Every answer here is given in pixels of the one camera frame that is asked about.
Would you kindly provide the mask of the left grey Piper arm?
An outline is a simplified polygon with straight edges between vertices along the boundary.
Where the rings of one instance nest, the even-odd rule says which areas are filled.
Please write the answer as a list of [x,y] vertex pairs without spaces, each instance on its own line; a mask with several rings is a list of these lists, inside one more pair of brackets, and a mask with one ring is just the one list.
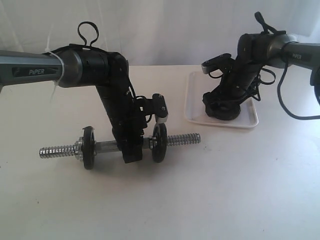
[[129,78],[118,52],[70,44],[52,53],[0,52],[0,86],[54,81],[61,88],[94,86],[125,163],[142,160],[143,129]]

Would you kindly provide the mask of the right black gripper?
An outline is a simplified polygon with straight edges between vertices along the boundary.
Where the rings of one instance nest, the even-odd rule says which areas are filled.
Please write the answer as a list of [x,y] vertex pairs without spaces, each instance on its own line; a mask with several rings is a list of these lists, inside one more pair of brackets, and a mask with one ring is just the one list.
[[207,113],[217,110],[217,101],[242,103],[247,98],[258,94],[257,85],[254,83],[262,64],[233,62],[225,73],[220,84],[212,91],[202,96]]

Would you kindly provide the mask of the right grey Piper arm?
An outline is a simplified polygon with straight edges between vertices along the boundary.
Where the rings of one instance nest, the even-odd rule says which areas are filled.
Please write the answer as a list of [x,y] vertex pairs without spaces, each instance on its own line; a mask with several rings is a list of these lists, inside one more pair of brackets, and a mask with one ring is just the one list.
[[278,34],[243,34],[238,41],[237,56],[223,53],[201,64],[205,75],[219,70],[220,83],[203,94],[202,102],[208,116],[230,120],[241,112],[241,104],[249,98],[260,101],[259,86],[266,82],[261,71],[266,66],[284,69],[295,65],[311,70],[310,85],[316,99],[320,98],[320,46],[300,43],[293,36]]

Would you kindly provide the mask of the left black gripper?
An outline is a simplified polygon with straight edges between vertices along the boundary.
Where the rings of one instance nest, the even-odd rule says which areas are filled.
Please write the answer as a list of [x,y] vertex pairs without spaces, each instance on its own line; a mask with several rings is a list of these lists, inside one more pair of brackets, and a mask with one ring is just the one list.
[[143,158],[142,128],[137,126],[134,89],[130,82],[100,82],[96,90],[112,126],[112,134],[126,164]]

